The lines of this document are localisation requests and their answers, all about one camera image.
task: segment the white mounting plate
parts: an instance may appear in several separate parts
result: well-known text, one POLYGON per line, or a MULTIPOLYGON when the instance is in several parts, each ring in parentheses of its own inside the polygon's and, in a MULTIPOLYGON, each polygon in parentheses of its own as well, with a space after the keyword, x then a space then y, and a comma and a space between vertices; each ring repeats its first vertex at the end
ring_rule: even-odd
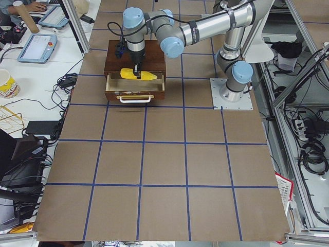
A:
POLYGON ((253 110, 249 93, 243 94, 242 98, 235 103, 227 102, 220 96, 220 89, 225 84, 226 78, 211 78, 211 94, 212 103, 214 110, 238 110, 238 111, 251 111, 253 110))

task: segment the yellow cup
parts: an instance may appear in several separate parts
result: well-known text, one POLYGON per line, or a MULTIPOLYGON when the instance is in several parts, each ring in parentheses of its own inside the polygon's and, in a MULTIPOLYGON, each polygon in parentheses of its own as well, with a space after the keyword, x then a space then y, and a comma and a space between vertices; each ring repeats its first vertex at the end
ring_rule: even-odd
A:
POLYGON ((10 76, 8 70, 0 68, 0 95, 3 98, 12 98, 19 94, 21 87, 10 76))

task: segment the wooden drawer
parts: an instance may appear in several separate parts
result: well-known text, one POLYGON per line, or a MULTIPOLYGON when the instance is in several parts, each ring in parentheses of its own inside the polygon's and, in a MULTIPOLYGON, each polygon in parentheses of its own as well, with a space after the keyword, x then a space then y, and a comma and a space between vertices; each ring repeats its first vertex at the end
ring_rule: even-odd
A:
POLYGON ((165 98, 165 77, 154 73, 158 79, 151 81, 122 79, 119 73, 108 74, 105 95, 108 100, 122 103, 147 103, 165 98))

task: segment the orange object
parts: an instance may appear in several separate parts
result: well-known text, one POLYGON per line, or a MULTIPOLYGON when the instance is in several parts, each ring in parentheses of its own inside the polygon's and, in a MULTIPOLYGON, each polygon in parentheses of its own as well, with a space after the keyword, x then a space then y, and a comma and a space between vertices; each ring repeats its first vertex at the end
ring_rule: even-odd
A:
POLYGON ((33 224, 34 224, 33 222, 26 222, 23 225, 19 225, 19 226, 14 227, 12 230, 10 230, 9 233, 25 233, 25 232, 28 232, 29 230, 32 229, 33 224))

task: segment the brown tiled table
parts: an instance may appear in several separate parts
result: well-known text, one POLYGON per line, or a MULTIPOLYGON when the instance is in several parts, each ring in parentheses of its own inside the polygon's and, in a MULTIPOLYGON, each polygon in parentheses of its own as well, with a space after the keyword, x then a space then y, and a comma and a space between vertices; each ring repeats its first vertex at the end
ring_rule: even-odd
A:
POLYGON ((253 95, 253 111, 213 109, 209 78, 223 74, 214 64, 223 36, 166 60, 165 100, 123 105, 103 94, 108 21, 121 23, 126 6, 196 19, 211 4, 102 1, 36 219, 39 240, 284 240, 253 95))

